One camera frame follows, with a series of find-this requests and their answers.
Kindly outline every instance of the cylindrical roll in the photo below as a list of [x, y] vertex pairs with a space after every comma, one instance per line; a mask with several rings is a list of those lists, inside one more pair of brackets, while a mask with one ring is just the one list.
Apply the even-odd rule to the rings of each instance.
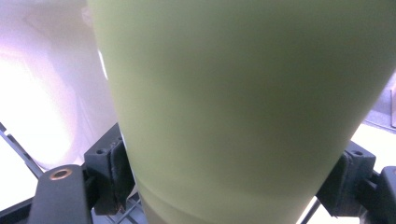
[[91, 1], [149, 223], [293, 223], [396, 65], [396, 2]]

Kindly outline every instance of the yellow-green cylinder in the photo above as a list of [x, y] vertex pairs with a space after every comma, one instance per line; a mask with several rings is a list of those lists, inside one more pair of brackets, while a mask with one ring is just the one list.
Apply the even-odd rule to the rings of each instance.
[[396, 1], [90, 7], [150, 224], [294, 223], [396, 65]]

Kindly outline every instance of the pale green roller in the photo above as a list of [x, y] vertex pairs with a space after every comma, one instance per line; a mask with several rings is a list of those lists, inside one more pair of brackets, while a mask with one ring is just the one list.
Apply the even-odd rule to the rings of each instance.
[[396, 66], [396, 1], [90, 7], [150, 224], [295, 223]]

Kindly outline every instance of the round hole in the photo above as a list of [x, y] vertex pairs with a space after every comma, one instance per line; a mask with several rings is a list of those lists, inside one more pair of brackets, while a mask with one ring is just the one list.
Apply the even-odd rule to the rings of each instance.
[[99, 150], [97, 150], [96, 151], [96, 154], [104, 154], [104, 153], [107, 153], [107, 151], [106, 150], [104, 150], [104, 149], [99, 149]]
[[59, 180], [59, 179], [63, 179], [66, 178], [68, 176], [70, 176], [73, 172], [70, 169], [62, 169], [62, 170], [58, 170], [53, 172], [49, 179], [51, 180]]
[[357, 155], [357, 156], [362, 156], [363, 155], [363, 153], [362, 152], [360, 152], [360, 151], [352, 151], [353, 152], [353, 154], [355, 154], [355, 155]]

